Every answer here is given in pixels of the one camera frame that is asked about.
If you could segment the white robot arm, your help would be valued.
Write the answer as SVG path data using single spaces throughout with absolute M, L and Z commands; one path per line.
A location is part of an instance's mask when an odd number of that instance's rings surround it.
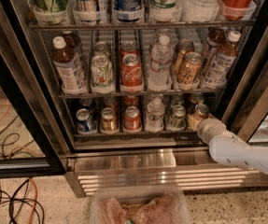
M 222 165 L 253 168 L 268 175 L 268 146 L 252 146 L 227 130 L 219 119 L 189 114 L 187 122 L 208 145 L 211 158 Z

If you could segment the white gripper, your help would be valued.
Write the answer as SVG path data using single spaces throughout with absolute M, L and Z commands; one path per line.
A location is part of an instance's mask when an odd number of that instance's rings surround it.
M 197 130 L 198 136 L 206 144 L 208 144 L 212 138 L 226 131 L 226 126 L 218 119 L 202 120 L 201 118 L 189 114 L 187 116 L 187 122 L 193 131 Z

